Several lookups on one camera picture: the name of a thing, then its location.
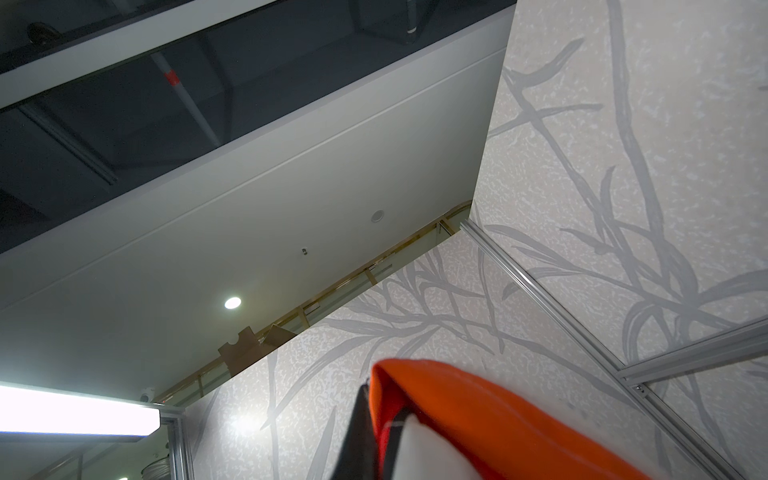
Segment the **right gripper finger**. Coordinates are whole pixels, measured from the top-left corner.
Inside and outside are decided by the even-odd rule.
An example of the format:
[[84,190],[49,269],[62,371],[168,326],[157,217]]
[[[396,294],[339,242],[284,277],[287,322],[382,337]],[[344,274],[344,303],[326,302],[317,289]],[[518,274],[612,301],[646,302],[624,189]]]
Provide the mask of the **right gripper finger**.
[[378,446],[369,392],[368,384],[363,384],[357,392],[331,480],[375,480],[378,476]]

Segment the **white red rainbow jacket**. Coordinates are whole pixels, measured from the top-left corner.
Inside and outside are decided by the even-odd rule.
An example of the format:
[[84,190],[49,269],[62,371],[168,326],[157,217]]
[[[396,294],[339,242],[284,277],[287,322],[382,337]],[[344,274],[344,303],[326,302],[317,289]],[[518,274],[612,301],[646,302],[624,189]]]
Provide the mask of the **white red rainbow jacket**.
[[371,370],[378,459],[409,412],[447,440],[483,479],[644,479],[621,456],[523,397],[433,360],[385,359]]

